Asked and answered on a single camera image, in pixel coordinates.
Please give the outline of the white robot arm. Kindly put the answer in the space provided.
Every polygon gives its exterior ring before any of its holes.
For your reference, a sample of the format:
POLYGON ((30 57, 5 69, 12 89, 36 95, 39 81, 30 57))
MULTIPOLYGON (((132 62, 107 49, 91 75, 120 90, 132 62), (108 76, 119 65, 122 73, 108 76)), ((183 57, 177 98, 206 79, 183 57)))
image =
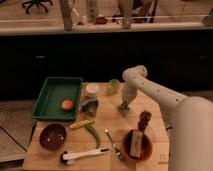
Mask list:
POLYGON ((213 102, 152 82, 147 74, 143 65, 124 70, 122 95, 132 102, 140 90, 172 111, 168 171, 213 171, 213 102))

